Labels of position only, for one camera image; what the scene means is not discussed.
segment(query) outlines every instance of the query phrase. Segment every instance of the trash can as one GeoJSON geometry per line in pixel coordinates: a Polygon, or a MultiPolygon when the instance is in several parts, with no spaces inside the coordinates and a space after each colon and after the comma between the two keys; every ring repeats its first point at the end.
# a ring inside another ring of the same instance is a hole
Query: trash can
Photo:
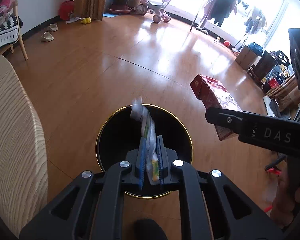
{"type": "MultiPolygon", "coordinates": [[[[154,120],[156,135],[162,135],[166,148],[177,152],[178,158],[192,163],[193,147],[190,135],[182,122],[167,110],[146,106],[154,120]]],[[[125,106],[114,112],[101,127],[96,142],[96,155],[102,171],[107,171],[113,164],[124,161],[128,151],[139,148],[141,122],[130,118],[131,106],[125,106]]],[[[137,198],[158,198],[167,195],[156,187],[151,188],[145,172],[142,192],[125,192],[137,198]]]]}

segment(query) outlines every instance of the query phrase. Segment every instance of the red toy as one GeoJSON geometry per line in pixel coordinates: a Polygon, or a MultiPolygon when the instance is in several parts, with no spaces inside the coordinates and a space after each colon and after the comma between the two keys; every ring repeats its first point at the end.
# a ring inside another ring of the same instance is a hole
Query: red toy
{"type": "Polygon", "coordinates": [[[223,44],[224,44],[226,47],[230,47],[230,42],[229,42],[229,41],[225,41],[223,44]]]}
{"type": "Polygon", "coordinates": [[[275,88],[279,86],[279,83],[277,82],[277,80],[275,78],[272,78],[271,80],[269,80],[269,85],[271,88],[275,88]]]}

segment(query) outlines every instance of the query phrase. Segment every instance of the blanket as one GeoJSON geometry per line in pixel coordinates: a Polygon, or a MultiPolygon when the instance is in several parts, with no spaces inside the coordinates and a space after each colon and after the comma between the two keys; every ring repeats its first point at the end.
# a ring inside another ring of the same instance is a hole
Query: blanket
{"type": "Polygon", "coordinates": [[[17,17],[13,15],[0,25],[0,47],[6,44],[12,44],[18,40],[18,22],[17,17]]]}
{"type": "Polygon", "coordinates": [[[0,3],[0,25],[7,21],[11,15],[12,8],[18,5],[17,0],[2,0],[0,3]]]}

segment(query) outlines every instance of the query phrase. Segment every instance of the clothing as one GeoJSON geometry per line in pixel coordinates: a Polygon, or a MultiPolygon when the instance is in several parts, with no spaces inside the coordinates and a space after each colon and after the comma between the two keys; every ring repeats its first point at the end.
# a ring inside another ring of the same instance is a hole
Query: clothing
{"type": "Polygon", "coordinates": [[[17,0],[2,0],[0,3],[0,25],[7,21],[11,15],[11,10],[18,5],[17,0]]]}
{"type": "Polygon", "coordinates": [[[19,38],[18,22],[15,15],[0,25],[0,47],[12,44],[19,38]]]}
{"type": "Polygon", "coordinates": [[[215,23],[219,22],[218,26],[220,27],[225,18],[228,18],[232,10],[236,8],[237,0],[217,0],[212,12],[211,18],[215,19],[215,23]]]}
{"type": "Polygon", "coordinates": [[[221,25],[223,24],[224,18],[220,18],[220,19],[215,19],[213,24],[217,24],[218,26],[221,27],[221,25]]]}
{"type": "Polygon", "coordinates": [[[211,11],[215,4],[216,0],[207,0],[207,2],[202,6],[204,15],[201,18],[198,26],[203,29],[208,20],[211,20],[211,11]]]}
{"type": "Polygon", "coordinates": [[[249,5],[246,4],[244,1],[242,1],[242,5],[243,5],[245,11],[249,8],[249,5]]]}
{"type": "Polygon", "coordinates": [[[255,34],[258,33],[263,27],[266,26],[266,17],[262,11],[254,7],[251,11],[251,15],[244,23],[246,25],[246,33],[255,34]]]}

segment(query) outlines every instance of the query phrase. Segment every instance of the ride-on toy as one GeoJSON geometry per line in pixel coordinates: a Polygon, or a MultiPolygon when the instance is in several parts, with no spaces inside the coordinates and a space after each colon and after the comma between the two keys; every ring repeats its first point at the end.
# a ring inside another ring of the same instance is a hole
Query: ride-on toy
{"type": "Polygon", "coordinates": [[[171,0],[162,0],[162,4],[154,4],[153,2],[149,2],[147,0],[141,0],[141,4],[137,7],[137,13],[140,15],[145,15],[148,12],[148,7],[155,11],[155,15],[152,17],[152,20],[155,23],[159,23],[162,20],[165,22],[169,22],[171,20],[171,16],[165,12],[165,8],[171,0]]]}

